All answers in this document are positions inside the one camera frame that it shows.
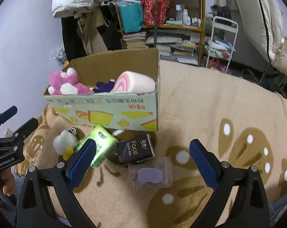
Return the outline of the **person left hand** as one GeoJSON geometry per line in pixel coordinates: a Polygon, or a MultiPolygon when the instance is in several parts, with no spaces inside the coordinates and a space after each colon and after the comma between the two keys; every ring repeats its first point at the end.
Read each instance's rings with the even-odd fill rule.
{"type": "Polygon", "coordinates": [[[2,187],[3,193],[8,197],[14,195],[15,181],[14,181],[14,175],[11,172],[11,168],[7,168],[0,172],[0,179],[4,183],[4,186],[2,187]]]}

